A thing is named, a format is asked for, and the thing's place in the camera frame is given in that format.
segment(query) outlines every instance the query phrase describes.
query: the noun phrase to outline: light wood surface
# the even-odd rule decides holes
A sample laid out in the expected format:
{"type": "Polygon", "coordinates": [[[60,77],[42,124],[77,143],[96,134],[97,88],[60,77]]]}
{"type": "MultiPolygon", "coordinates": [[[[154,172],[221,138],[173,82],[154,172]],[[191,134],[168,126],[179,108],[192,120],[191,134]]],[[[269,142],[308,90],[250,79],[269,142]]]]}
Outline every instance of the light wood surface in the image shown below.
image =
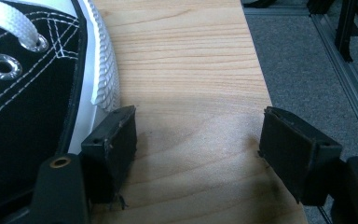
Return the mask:
{"type": "Polygon", "coordinates": [[[95,0],[138,151],[93,223],[306,223],[257,156],[270,99],[239,0],[95,0]]]}

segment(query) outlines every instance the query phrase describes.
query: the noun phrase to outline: white shoelace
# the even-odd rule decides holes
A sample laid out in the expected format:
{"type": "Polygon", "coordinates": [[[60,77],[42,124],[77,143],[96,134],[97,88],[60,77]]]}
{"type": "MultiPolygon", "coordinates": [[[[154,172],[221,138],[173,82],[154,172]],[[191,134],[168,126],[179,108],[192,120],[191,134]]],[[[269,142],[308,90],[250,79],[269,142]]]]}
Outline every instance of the white shoelace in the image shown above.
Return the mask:
{"type": "Polygon", "coordinates": [[[16,8],[0,2],[0,28],[16,36],[26,48],[35,48],[38,44],[39,34],[31,23],[16,8]]]}

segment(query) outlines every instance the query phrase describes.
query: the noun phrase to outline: black sneaker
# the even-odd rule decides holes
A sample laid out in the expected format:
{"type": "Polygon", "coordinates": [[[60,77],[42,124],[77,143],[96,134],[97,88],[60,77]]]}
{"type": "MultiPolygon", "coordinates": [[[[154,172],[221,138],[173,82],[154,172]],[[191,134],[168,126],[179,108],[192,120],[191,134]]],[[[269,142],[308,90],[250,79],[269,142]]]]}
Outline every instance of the black sneaker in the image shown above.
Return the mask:
{"type": "Polygon", "coordinates": [[[119,107],[115,54],[90,0],[0,1],[0,216],[30,202],[39,165],[119,107]]]}

